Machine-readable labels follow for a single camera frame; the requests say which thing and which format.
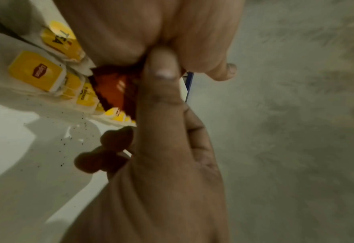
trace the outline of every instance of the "finger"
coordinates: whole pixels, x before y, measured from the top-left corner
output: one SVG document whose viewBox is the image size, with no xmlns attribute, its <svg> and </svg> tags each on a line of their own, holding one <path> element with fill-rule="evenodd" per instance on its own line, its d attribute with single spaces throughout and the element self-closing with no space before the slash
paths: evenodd
<svg viewBox="0 0 354 243">
<path fill-rule="evenodd" d="M 148 55 L 137 96 L 136 153 L 165 161 L 187 153 L 184 102 L 180 97 L 180 67 L 175 53 L 156 47 Z"/>
<path fill-rule="evenodd" d="M 185 105 L 184 116 L 189 143 L 195 161 L 216 168 L 217 163 L 213 146 L 210 142 L 210 137 L 205 125 L 187 104 Z"/>
<path fill-rule="evenodd" d="M 117 171 L 128 161 L 128 157 L 116 152 L 98 147 L 92 152 L 82 153 L 74 160 L 75 166 L 86 173 L 95 173 L 99 170 Z"/>
<path fill-rule="evenodd" d="M 227 63 L 225 57 L 214 69 L 206 73 L 210 78 L 216 81 L 225 81 L 233 78 L 237 74 L 237 66 Z"/>
<path fill-rule="evenodd" d="M 135 127 L 124 127 L 119 130 L 107 131 L 101 136 L 101 144 L 104 148 L 114 152 L 126 149 L 133 153 L 135 129 Z"/>
</svg>

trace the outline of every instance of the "human hand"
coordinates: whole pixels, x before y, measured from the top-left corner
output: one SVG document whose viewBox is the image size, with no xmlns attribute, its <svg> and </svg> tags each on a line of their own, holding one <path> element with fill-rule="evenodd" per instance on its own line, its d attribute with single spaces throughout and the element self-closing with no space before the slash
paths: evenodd
<svg viewBox="0 0 354 243">
<path fill-rule="evenodd" d="M 236 66 L 226 52 L 245 0 L 54 0 L 97 66 L 129 66 L 157 44 L 170 46 L 180 65 L 214 80 Z"/>
<path fill-rule="evenodd" d="M 108 172 L 63 243 L 229 242 L 224 186 L 205 126 L 181 100 L 180 67 L 167 48 L 149 54 L 137 126 L 108 131 L 76 166 Z M 118 153 L 127 149 L 130 159 Z"/>
</svg>

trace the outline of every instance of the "floor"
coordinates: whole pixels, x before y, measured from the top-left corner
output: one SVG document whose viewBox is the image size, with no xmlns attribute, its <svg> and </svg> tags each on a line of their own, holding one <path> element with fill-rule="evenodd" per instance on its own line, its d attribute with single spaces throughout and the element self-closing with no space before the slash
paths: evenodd
<svg viewBox="0 0 354 243">
<path fill-rule="evenodd" d="M 249 0 L 238 75 L 188 103 L 223 173 L 233 242 L 354 242 L 354 0 Z"/>
</svg>

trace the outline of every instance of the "red logo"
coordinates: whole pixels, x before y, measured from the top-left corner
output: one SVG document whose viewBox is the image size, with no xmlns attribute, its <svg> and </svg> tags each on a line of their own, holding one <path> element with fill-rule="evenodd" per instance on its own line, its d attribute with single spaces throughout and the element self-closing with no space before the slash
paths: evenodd
<svg viewBox="0 0 354 243">
<path fill-rule="evenodd" d="M 38 65 L 33 71 L 33 77 L 34 78 L 40 78 L 45 75 L 46 70 L 48 69 L 48 66 L 43 65 L 42 63 Z"/>
</svg>

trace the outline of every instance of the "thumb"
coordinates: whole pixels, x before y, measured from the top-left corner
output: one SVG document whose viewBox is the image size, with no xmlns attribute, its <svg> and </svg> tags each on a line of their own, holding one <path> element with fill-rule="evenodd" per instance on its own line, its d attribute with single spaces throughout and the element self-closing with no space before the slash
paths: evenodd
<svg viewBox="0 0 354 243">
<path fill-rule="evenodd" d="M 216 81 L 225 81 L 234 76 L 237 73 L 237 66 L 227 62 L 225 57 L 214 69 L 206 73 L 210 78 Z"/>
<path fill-rule="evenodd" d="M 165 160 L 178 151 L 189 151 L 184 124 L 184 102 L 180 97 L 181 67 L 177 55 L 167 47 L 148 54 L 137 96 L 138 155 L 145 153 Z"/>
</svg>

